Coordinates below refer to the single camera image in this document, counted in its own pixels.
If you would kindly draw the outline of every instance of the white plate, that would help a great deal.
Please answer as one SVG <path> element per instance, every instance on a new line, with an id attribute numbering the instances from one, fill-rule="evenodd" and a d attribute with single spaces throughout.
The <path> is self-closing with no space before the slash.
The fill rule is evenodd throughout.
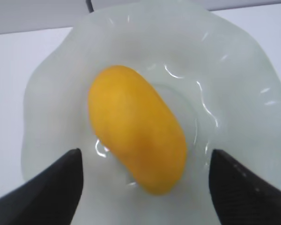
<path id="1" fill-rule="evenodd" d="M 153 84 L 184 129 L 188 162 L 168 195 L 142 191 L 91 131 L 87 91 L 115 64 Z M 91 13 L 34 72 L 24 117 L 25 179 L 82 150 L 85 184 L 73 225 L 219 224 L 207 185 L 214 148 L 281 188 L 281 83 L 246 32 L 188 0 Z"/>

